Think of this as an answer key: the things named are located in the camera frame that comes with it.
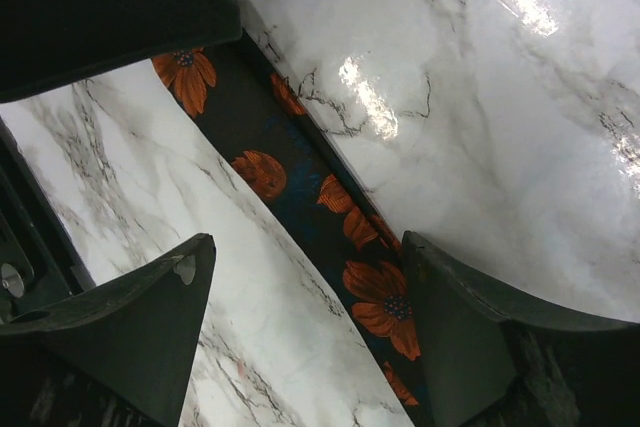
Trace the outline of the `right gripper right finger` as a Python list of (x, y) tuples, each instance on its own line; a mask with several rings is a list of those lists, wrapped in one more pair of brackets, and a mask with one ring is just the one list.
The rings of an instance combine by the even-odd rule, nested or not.
[(415, 232), (402, 262), (438, 426), (635, 426), (639, 327), (527, 294)]

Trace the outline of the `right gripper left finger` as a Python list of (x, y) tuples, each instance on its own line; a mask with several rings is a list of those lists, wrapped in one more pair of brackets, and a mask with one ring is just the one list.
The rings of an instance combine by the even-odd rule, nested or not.
[(215, 260), (199, 233), (2, 325), (2, 425), (178, 425)]

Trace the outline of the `black orange floral tie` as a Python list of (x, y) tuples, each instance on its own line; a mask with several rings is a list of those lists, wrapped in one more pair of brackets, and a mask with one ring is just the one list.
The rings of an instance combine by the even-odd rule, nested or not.
[(160, 54), (152, 64), (333, 289), (411, 421), (431, 425), (400, 241), (322, 141), (288, 80), (242, 42)]

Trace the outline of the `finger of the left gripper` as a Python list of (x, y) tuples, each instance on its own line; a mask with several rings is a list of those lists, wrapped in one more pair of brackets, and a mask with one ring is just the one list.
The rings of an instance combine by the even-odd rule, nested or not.
[(1, 99), (240, 35), (236, 0), (1, 0)]

